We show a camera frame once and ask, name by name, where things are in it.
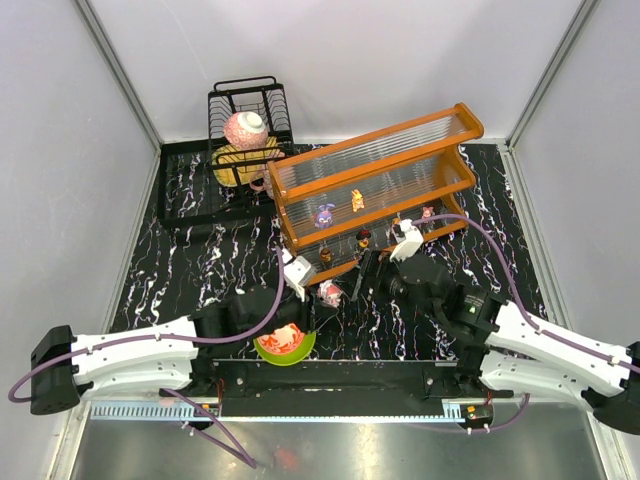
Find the black and white marble surface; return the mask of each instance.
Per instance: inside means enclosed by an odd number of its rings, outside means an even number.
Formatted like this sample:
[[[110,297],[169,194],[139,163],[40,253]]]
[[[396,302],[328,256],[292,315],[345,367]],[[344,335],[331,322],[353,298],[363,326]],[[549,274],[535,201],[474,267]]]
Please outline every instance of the black and white marble surface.
[[[299,146],[298,151],[317,146]],[[477,177],[458,201],[467,214],[490,231],[501,246],[525,306],[546,313],[511,189],[495,145],[460,148]],[[112,332],[167,322],[253,285],[277,283],[273,247],[281,244],[277,218],[255,218],[214,225],[205,236],[178,238],[159,224],[157,185],[149,199]],[[424,247],[461,283],[480,285],[509,296],[505,273],[478,232],[451,234]],[[455,339],[435,322],[394,302],[343,302],[339,310],[314,311],[318,335],[311,359],[453,360]],[[238,354],[257,358],[247,342]]]

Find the cable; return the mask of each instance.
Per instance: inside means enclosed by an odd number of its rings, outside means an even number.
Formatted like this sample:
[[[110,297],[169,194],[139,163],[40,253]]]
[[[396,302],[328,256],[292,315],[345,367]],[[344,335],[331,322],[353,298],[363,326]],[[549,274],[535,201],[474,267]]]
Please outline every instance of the cable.
[[[423,223],[429,223],[429,222],[434,222],[436,220],[447,220],[447,219],[451,219],[451,220],[462,220],[466,223],[468,223],[469,225],[471,225],[473,228],[475,228],[476,230],[478,230],[489,242],[489,245],[491,245],[491,247],[493,248],[493,250],[496,252],[496,254],[498,255],[498,260],[500,261],[500,264],[502,265],[502,269],[504,270],[505,275],[507,276],[507,281],[509,282],[509,288],[511,289],[511,293],[513,294],[513,299],[516,303],[516,305],[518,306],[518,310],[520,310],[520,314],[522,315],[522,317],[524,318],[525,322],[527,322],[529,324],[529,326],[531,328],[533,328],[537,334],[540,335],[545,335],[549,338],[552,338],[564,345],[567,345],[571,348],[574,348],[575,350],[579,350],[580,352],[586,353],[588,355],[591,355],[593,357],[599,358],[600,360],[604,360],[607,363],[610,363],[612,365],[615,365],[616,363],[624,368],[627,368],[629,370],[631,370],[632,372],[638,373],[640,374],[640,367],[633,365],[629,362],[625,362],[625,361],[618,361],[615,357],[613,357],[612,355],[607,355],[604,354],[602,352],[598,352],[597,350],[593,350],[589,347],[585,347],[584,345],[580,345],[576,342],[573,342],[567,338],[564,338],[561,335],[558,335],[556,333],[550,332],[548,330],[544,330],[540,325],[538,325],[532,318],[531,315],[529,315],[529,312],[527,312],[527,310],[524,308],[524,304],[522,303],[522,299],[520,298],[520,294],[518,293],[518,289],[516,288],[516,282],[513,279],[513,276],[511,275],[511,272],[509,271],[509,266],[507,265],[507,261],[504,258],[504,255],[502,253],[502,251],[500,250],[500,247],[498,246],[498,244],[496,243],[496,241],[493,239],[493,237],[491,236],[491,234],[489,232],[487,232],[484,228],[482,228],[482,226],[478,223],[476,223],[475,221],[471,220],[470,218],[464,216],[464,215],[458,215],[455,213],[443,213],[441,215],[434,215],[432,217],[428,217],[428,218],[421,218],[420,220],[416,220],[415,222],[413,222],[414,226],[418,226],[420,224]]]
[[[211,344],[216,345],[217,344],[217,345],[219,345],[219,344],[224,344],[224,343],[237,342],[239,340],[243,340],[243,339],[245,339],[247,337],[250,337],[254,333],[259,332],[267,323],[269,323],[269,321],[275,315],[276,310],[278,309],[278,305],[280,304],[280,300],[282,299],[282,293],[284,291],[284,259],[283,259],[283,256],[282,256],[282,250],[279,247],[275,247],[275,249],[276,249],[276,255],[278,257],[278,289],[276,291],[276,298],[273,301],[273,305],[271,305],[271,309],[267,312],[267,315],[255,327],[247,330],[246,332],[240,333],[238,335],[232,335],[230,337],[223,337],[223,338],[188,337],[186,335],[176,335],[176,334],[173,334],[173,333],[163,333],[163,334],[158,334],[158,335],[140,335],[140,336],[137,336],[137,337],[119,338],[119,339],[116,339],[116,340],[109,340],[107,342],[99,343],[97,345],[94,345],[91,348],[91,350],[89,348],[82,348],[82,349],[77,350],[75,352],[65,353],[65,354],[60,355],[58,357],[52,358],[51,360],[48,360],[48,361],[42,363],[41,365],[38,365],[36,368],[31,370],[25,376],[23,376],[20,380],[18,380],[16,382],[16,384],[13,387],[11,387],[11,389],[9,390],[9,394],[8,394],[9,401],[12,402],[12,403],[27,403],[27,402],[30,402],[31,401],[31,397],[16,397],[16,392],[20,389],[20,387],[22,387],[25,383],[27,383],[29,380],[31,380],[33,377],[35,377],[39,373],[42,373],[43,371],[53,367],[54,365],[57,365],[58,363],[62,363],[64,361],[70,360],[70,359],[75,358],[75,357],[79,357],[80,355],[91,355],[93,353],[93,350],[102,350],[104,348],[113,347],[115,345],[122,345],[122,344],[125,344],[125,343],[133,343],[133,342],[141,342],[141,341],[145,341],[145,340],[156,340],[156,341],[160,341],[160,340],[181,340],[181,341],[186,341],[186,342],[193,342],[194,344],[202,344],[202,345],[211,345]],[[180,398],[182,401],[186,401],[190,405],[195,406],[197,409],[201,410],[202,413],[204,413],[205,415],[209,416],[209,418],[211,418],[213,420],[213,422],[216,425],[218,425],[218,427],[220,427],[222,429],[222,431],[225,433],[225,435],[227,437],[229,437],[229,439],[234,443],[234,445],[236,445],[236,447],[238,447],[238,450],[240,450],[240,452],[236,452],[235,450],[233,450],[228,445],[225,445],[224,443],[220,442],[219,440],[216,440],[215,438],[207,435],[204,432],[195,431],[193,433],[198,433],[198,435],[200,435],[200,436],[202,436],[204,438],[207,438],[207,440],[210,440],[211,442],[215,443],[216,445],[224,448],[227,452],[231,453],[232,455],[235,455],[240,460],[245,461],[252,468],[256,468],[255,460],[253,460],[247,454],[247,452],[242,448],[242,446],[238,443],[238,441],[233,437],[231,432],[229,432],[220,423],[220,421],[218,419],[216,419],[213,416],[209,415],[209,412],[207,412],[203,408],[199,407],[197,404],[191,402],[187,398],[183,397],[178,392],[175,392],[175,391],[173,391],[171,389],[165,389],[165,390],[167,392],[171,393],[172,395]]]
[[[522,417],[522,415],[524,414],[525,410],[529,407],[529,399],[531,398],[531,395],[529,395],[528,393],[524,394],[524,398],[522,399],[522,403],[520,404],[520,409],[518,410],[518,412],[511,417],[510,420],[508,420],[505,423],[501,423],[500,425],[496,425],[495,427],[490,427],[487,428],[487,430],[482,430],[482,429],[475,429],[475,430],[460,430],[460,429],[449,429],[449,428],[438,428],[438,427],[433,427],[431,425],[423,425],[423,424],[419,424],[416,425],[416,427],[419,427],[423,430],[429,430],[430,432],[438,432],[438,433],[464,433],[465,435],[473,435],[473,434],[477,434],[477,433],[490,433],[490,432],[499,432],[500,430],[504,430],[505,428],[509,428],[510,426],[512,426],[514,423],[516,423],[518,420],[520,420],[520,417]]]

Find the black wire basket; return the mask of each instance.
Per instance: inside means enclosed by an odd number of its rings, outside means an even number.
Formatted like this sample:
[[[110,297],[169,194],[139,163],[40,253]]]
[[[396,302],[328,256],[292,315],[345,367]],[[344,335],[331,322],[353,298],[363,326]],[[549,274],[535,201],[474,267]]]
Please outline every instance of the black wire basket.
[[[284,86],[275,77],[254,77],[218,82],[208,95],[209,137],[204,141],[164,145],[160,157],[158,219],[165,228],[184,228],[274,215],[268,195],[243,184],[241,177],[293,155],[293,134]],[[236,112],[255,112],[276,145],[268,148],[213,154],[229,144],[224,125]],[[220,160],[233,155],[233,163]],[[233,178],[235,186],[218,179]]]

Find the wall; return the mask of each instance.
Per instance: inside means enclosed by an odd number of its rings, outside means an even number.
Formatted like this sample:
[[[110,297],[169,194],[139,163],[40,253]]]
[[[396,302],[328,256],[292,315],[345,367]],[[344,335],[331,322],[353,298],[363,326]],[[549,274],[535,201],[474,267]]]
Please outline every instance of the wall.
[[[574,328],[622,345],[640,340],[639,17],[601,2],[516,147]]]
[[[580,0],[93,0],[166,141],[205,138],[214,82],[273,74],[299,141],[464,101],[513,128]]]
[[[0,9],[5,395],[50,327],[104,325],[153,150],[72,2],[0,0]],[[43,478],[57,417],[2,400],[2,478]]]

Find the green bowl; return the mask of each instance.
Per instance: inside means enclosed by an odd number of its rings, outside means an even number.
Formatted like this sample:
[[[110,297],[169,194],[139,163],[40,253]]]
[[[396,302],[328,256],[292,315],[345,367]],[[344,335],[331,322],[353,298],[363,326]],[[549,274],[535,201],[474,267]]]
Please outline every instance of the green bowl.
[[[286,353],[284,355],[275,355],[273,353],[267,352],[259,343],[258,339],[253,340],[253,346],[256,347],[256,350],[260,354],[260,356],[264,359],[265,362],[270,363],[271,365],[276,365],[278,367],[289,367],[291,365],[295,365],[298,362],[301,362],[309,354],[311,350],[313,350],[313,345],[316,343],[316,332],[305,334],[300,346],[296,348],[291,353]]]

